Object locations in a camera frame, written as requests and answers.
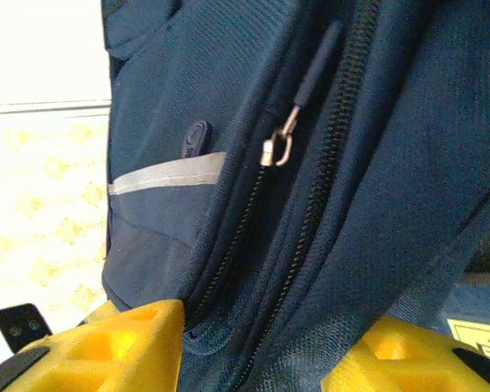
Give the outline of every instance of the zipper pull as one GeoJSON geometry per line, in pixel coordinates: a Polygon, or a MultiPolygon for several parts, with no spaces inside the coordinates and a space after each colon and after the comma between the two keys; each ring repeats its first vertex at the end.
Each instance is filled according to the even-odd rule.
{"type": "Polygon", "coordinates": [[[321,78],[323,71],[330,59],[334,49],[337,48],[338,42],[341,38],[341,32],[343,28],[341,22],[333,22],[325,32],[316,56],[310,64],[307,74],[303,78],[296,97],[294,98],[294,107],[289,114],[287,121],[283,127],[274,131],[270,139],[263,142],[263,154],[261,155],[260,164],[263,167],[270,167],[276,165],[277,167],[283,166],[288,162],[292,149],[292,133],[297,125],[297,116],[300,111],[307,105],[310,97],[318,84],[318,80],[321,78]],[[281,140],[285,144],[282,157],[274,161],[274,152],[276,150],[277,140],[281,140]]]}

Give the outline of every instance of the side pocket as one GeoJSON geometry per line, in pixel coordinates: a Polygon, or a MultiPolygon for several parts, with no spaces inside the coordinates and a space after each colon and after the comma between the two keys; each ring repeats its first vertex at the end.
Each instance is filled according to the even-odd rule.
{"type": "Polygon", "coordinates": [[[109,185],[112,245],[104,283],[125,304],[180,295],[195,270],[191,247],[224,160],[225,153],[178,159],[127,173],[109,185]]]}

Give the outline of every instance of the black plastic piece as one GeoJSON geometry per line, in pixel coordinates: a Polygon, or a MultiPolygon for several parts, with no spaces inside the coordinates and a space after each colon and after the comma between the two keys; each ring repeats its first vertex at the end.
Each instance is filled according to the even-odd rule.
{"type": "Polygon", "coordinates": [[[453,353],[463,361],[463,363],[476,372],[481,378],[483,378],[488,384],[490,384],[490,359],[476,354],[472,351],[457,348],[453,350],[453,353]]]}
{"type": "Polygon", "coordinates": [[[212,125],[207,121],[197,121],[189,127],[181,146],[181,157],[192,158],[207,152],[211,142],[212,125]]]}
{"type": "Polygon", "coordinates": [[[50,351],[49,347],[35,347],[10,357],[0,365],[0,392],[28,371],[50,351]]]}
{"type": "Polygon", "coordinates": [[[15,354],[32,341],[52,335],[46,320],[33,304],[1,309],[0,332],[15,354]]]}

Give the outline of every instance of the reflective strip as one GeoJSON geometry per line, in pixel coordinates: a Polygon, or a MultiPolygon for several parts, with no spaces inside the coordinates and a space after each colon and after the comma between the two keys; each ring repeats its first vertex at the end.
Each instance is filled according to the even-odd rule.
{"type": "Polygon", "coordinates": [[[163,186],[215,184],[220,176],[225,153],[178,159],[132,171],[109,184],[109,195],[163,186]]]}

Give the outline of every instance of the seam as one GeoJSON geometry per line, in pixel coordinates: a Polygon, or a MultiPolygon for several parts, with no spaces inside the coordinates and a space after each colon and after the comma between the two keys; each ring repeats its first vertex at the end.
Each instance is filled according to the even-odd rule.
{"type": "Polygon", "coordinates": [[[171,235],[166,234],[166,233],[163,233],[163,232],[158,231],[156,229],[150,229],[150,228],[145,227],[145,226],[142,226],[142,225],[136,225],[136,224],[130,222],[129,220],[127,220],[124,216],[121,216],[119,213],[117,213],[115,211],[112,211],[112,215],[113,216],[116,216],[118,219],[121,219],[122,221],[124,221],[128,225],[131,225],[132,227],[135,227],[137,229],[142,229],[142,230],[145,230],[145,231],[149,231],[150,233],[163,235],[163,236],[165,236],[165,237],[167,237],[167,238],[169,238],[169,239],[171,239],[173,241],[177,241],[178,243],[181,243],[182,245],[185,245],[189,249],[192,249],[192,245],[189,245],[188,243],[186,243],[185,241],[182,241],[181,239],[174,238],[171,235]]]}
{"type": "Polygon", "coordinates": [[[116,293],[116,291],[112,288],[111,284],[107,281],[107,277],[105,276],[105,274],[102,272],[102,276],[101,276],[101,282],[102,284],[104,285],[104,288],[105,288],[105,294],[107,294],[107,297],[109,298],[109,294],[111,296],[115,296],[115,300],[120,302],[123,306],[126,307],[126,310],[131,310],[131,309],[134,309],[134,306],[131,306],[129,305],[128,303],[126,303],[121,297],[119,294],[116,293]]]}

